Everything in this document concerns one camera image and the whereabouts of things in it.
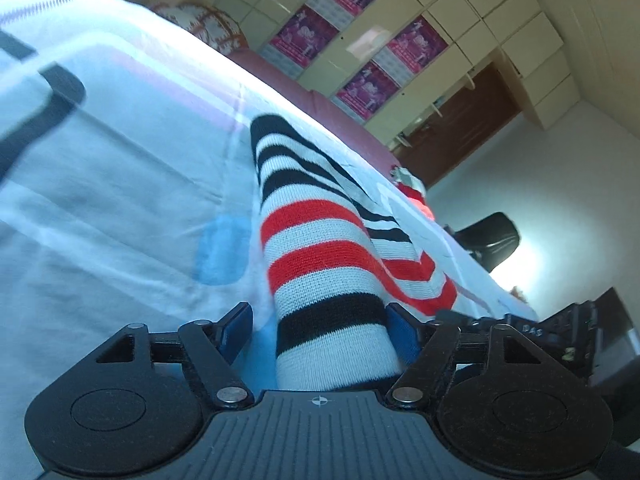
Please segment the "striped sock black toe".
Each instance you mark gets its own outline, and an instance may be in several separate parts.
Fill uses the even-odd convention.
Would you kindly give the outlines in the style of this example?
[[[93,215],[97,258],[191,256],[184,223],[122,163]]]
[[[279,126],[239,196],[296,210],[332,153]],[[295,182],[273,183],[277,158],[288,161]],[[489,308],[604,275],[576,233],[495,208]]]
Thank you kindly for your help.
[[[380,215],[352,176],[284,118],[257,117],[250,140],[277,313],[279,388],[390,388],[401,364],[385,326],[382,262],[366,226]]]

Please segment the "red and white clothes pile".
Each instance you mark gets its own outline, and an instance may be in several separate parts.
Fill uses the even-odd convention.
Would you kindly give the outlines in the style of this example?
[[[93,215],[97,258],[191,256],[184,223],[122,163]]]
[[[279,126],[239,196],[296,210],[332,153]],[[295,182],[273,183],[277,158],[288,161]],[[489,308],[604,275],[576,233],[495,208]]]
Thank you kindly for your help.
[[[404,194],[413,206],[418,208],[427,219],[435,220],[433,211],[426,202],[426,188],[422,181],[414,176],[407,168],[395,166],[390,170],[390,176],[396,188]]]

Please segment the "black office chair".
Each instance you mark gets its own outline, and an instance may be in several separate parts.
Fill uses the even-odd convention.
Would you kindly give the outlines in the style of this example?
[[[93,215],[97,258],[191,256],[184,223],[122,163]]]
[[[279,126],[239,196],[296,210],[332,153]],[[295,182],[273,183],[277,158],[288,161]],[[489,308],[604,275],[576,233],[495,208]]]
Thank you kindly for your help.
[[[518,229],[503,212],[459,231],[445,226],[445,231],[488,273],[510,258],[521,243]]]

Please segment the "light blue patterned bedsheet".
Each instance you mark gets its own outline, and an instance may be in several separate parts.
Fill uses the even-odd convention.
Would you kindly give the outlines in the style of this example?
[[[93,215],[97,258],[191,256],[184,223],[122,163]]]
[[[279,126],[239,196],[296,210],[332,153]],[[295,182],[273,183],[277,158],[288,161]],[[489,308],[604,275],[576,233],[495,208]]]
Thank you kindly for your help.
[[[284,118],[390,210],[473,318],[534,310],[332,132],[124,0],[1,0],[1,474],[32,479],[30,401],[122,326],[254,312],[235,366],[277,383],[250,125]]]

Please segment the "brown wooden door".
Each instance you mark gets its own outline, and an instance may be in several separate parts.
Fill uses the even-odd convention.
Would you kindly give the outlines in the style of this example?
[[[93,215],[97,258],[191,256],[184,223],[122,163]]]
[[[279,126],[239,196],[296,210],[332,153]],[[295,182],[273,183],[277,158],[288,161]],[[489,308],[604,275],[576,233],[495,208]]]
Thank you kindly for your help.
[[[495,65],[473,77],[475,88],[461,88],[409,134],[394,151],[428,188],[472,155],[520,114],[520,107]]]

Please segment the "pink bedspread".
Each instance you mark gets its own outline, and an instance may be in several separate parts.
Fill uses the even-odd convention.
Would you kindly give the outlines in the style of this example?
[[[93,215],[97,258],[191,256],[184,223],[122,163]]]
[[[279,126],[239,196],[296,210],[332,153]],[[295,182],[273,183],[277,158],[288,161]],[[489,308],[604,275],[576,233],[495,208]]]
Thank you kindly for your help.
[[[229,58],[331,131],[388,180],[392,178],[392,170],[400,166],[397,158],[386,145],[328,98],[317,91],[306,90],[252,50],[237,50]]]

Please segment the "purple poster lower right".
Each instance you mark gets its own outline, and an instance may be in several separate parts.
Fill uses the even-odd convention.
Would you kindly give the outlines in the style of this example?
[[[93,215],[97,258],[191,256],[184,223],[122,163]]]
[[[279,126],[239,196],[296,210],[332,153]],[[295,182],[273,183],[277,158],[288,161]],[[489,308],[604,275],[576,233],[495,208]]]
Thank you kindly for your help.
[[[367,62],[331,101],[358,124],[367,122],[400,89],[375,62]]]

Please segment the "purple poster upper right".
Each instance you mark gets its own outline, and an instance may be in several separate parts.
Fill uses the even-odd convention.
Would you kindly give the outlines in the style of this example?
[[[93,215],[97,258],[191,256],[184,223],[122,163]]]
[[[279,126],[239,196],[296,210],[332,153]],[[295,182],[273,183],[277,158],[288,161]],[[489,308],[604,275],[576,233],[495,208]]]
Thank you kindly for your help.
[[[447,48],[448,42],[419,15],[378,51],[373,62],[402,88]]]

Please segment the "cream wardrobe with cabinets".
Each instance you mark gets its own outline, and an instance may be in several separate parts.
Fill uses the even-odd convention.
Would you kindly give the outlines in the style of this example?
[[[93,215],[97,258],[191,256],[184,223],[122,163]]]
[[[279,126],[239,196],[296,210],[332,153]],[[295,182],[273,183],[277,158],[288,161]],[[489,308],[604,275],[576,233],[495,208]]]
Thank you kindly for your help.
[[[279,75],[384,144],[405,139],[495,67],[541,128],[579,99],[538,0],[216,0]]]

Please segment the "patterned white pillow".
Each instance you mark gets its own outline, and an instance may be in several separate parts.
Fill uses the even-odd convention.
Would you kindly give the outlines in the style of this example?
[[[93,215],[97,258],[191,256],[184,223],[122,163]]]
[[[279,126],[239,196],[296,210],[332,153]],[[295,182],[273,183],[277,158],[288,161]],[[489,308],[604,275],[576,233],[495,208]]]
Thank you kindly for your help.
[[[228,13],[214,6],[186,0],[176,4],[160,3],[152,6],[151,10],[223,55],[248,48],[240,25]]]

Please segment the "purple poster lower left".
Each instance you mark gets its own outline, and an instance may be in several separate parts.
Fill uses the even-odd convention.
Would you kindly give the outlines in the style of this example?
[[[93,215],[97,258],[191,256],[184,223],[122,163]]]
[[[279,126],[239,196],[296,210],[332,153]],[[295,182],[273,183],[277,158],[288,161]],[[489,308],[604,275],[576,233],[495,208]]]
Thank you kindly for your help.
[[[285,76],[297,79],[337,34],[337,28],[304,4],[259,55]]]

